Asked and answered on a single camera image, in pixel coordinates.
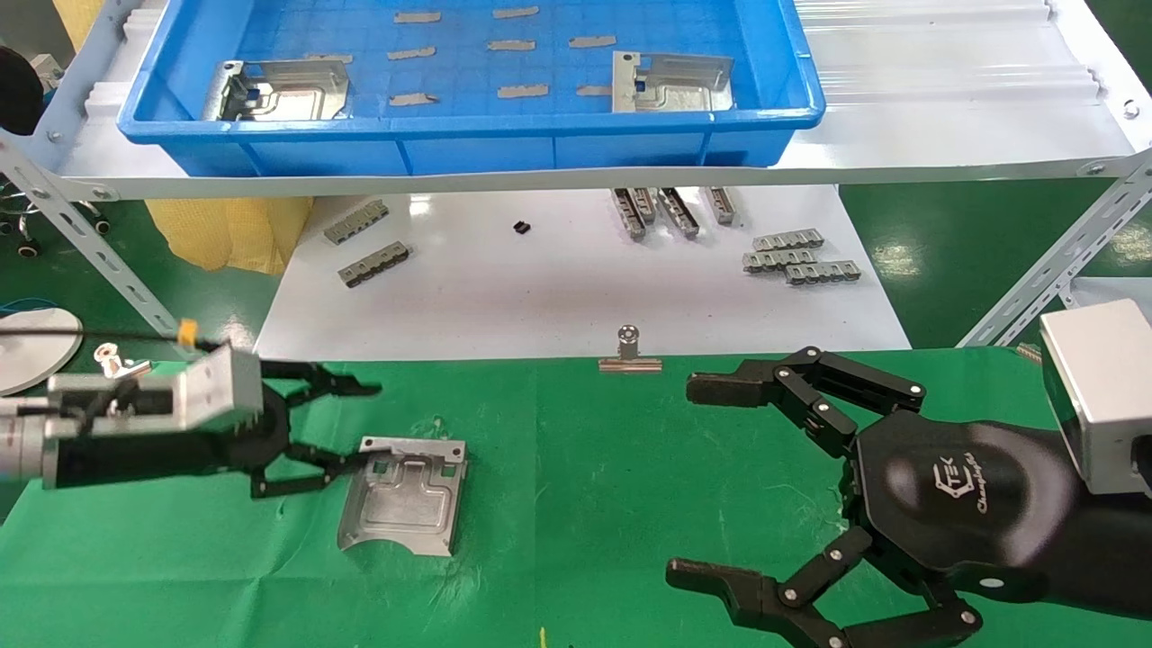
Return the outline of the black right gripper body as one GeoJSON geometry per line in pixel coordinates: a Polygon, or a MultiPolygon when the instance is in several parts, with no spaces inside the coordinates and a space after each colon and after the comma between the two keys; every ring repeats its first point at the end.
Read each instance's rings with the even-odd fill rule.
{"type": "Polygon", "coordinates": [[[902,590],[930,581],[993,600],[1074,600],[1068,525],[1081,477],[1058,434],[899,410],[861,431],[852,474],[867,560],[902,590]]]}

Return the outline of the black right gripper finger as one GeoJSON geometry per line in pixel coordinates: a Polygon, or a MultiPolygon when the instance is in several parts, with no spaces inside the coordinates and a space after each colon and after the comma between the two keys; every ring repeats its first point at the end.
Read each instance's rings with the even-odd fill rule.
{"type": "Polygon", "coordinates": [[[857,454],[859,424],[833,404],[835,399],[880,416],[922,409],[926,390],[896,374],[881,372],[851,357],[806,347],[786,357],[744,357],[733,372],[692,372],[688,401],[760,409],[774,407],[832,458],[857,454]]]}
{"type": "Polygon", "coordinates": [[[983,618],[943,582],[923,582],[926,609],[914,615],[839,627],[818,600],[876,548],[867,529],[852,526],[783,581],[760,571],[673,558],[666,581],[679,590],[715,596],[732,623],[782,636],[791,647],[956,647],[983,627],[983,618]]]}

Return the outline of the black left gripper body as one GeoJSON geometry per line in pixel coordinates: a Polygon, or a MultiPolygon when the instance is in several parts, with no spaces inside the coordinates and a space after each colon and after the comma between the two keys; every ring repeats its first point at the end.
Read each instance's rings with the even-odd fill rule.
{"type": "Polygon", "coordinates": [[[52,485],[69,489],[238,473],[251,480],[251,491],[268,491],[265,472],[290,445],[288,406],[283,398],[267,395],[263,413],[232,431],[67,438],[58,443],[52,485]]]}

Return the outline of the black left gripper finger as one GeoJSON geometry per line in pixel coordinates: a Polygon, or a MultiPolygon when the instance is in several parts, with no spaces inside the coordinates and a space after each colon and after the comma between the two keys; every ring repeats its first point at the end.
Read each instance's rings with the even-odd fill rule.
{"type": "Polygon", "coordinates": [[[266,379],[304,384],[300,390],[283,395],[285,406],[305,405],[325,395],[371,397],[382,392],[379,384],[363,384],[353,374],[329,372],[325,366],[309,362],[262,360],[262,376],[266,379]]]}
{"type": "Polygon", "coordinates": [[[325,490],[366,464],[366,453],[338,453],[291,442],[250,468],[250,498],[266,500],[325,490]]]}

